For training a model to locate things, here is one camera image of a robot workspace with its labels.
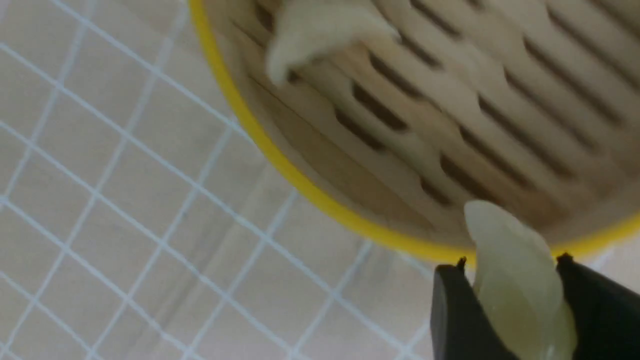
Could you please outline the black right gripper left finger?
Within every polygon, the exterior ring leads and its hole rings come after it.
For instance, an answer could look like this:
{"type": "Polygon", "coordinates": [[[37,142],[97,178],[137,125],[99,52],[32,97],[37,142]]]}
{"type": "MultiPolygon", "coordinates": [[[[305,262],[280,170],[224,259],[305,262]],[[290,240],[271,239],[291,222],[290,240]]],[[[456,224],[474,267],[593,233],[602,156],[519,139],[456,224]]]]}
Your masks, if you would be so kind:
{"type": "Polygon", "coordinates": [[[515,360],[466,277],[466,257],[435,268],[430,338],[435,360],[515,360]]]}

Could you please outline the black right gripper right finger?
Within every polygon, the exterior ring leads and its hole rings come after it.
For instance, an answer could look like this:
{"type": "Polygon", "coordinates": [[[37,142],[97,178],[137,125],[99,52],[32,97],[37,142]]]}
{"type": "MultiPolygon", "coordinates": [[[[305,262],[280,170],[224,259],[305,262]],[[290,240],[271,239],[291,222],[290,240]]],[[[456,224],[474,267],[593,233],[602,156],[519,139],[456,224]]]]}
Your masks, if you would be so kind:
{"type": "Polygon", "coordinates": [[[576,328],[573,359],[638,360],[639,294],[576,262],[569,253],[557,257],[556,271],[576,328]]]}

